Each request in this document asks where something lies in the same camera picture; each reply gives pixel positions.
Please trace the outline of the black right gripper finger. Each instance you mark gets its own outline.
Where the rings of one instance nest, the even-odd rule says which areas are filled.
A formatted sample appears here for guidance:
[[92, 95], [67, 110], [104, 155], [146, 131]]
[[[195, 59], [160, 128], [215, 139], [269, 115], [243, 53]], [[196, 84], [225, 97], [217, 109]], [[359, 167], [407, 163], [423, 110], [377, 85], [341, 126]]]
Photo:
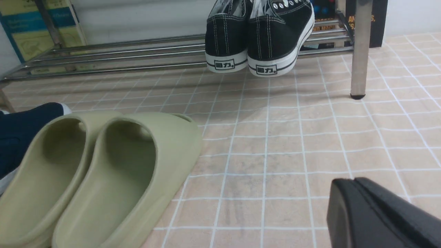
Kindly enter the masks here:
[[336, 178], [327, 226], [333, 248], [439, 248], [441, 221], [365, 177]]

